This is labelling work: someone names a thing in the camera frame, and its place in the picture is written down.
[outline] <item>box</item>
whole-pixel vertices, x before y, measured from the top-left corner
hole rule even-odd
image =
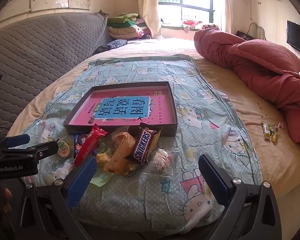
[[[69,134],[89,133],[94,124],[107,132],[140,122],[158,126],[161,136],[175,136],[178,118],[169,82],[136,82],[92,87],[64,121]]]

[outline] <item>light blue blanket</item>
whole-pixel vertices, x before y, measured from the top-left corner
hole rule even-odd
[[[88,186],[77,218],[105,228],[129,231],[156,231],[160,235],[185,232],[220,217],[217,204],[198,170],[198,158],[208,153],[219,167],[245,183],[261,184],[259,160],[242,120],[226,95],[215,91],[201,76],[194,59],[171,57],[131,57],[97,60],[68,90],[50,101],[42,116],[24,133],[31,145],[45,137],[64,138],[73,154],[73,136],[63,121],[91,87],[128,82],[169,81],[178,115],[175,137],[161,137],[158,147],[179,148],[169,179],[113,175],[102,187]],[[35,185],[51,184],[65,176],[73,158],[58,155],[39,163],[39,174],[27,178]]]

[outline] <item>headboard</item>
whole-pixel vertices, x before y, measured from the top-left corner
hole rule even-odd
[[[111,41],[107,15],[55,13],[0,29],[0,137],[43,89]]]

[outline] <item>television screen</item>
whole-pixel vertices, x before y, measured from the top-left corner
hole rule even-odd
[[[300,25],[288,21],[287,43],[300,51]]]

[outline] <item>red quilt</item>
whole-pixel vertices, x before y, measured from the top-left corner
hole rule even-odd
[[[282,111],[291,139],[300,143],[300,60],[284,46],[245,41],[215,29],[194,35],[198,53],[232,69],[248,88]]]

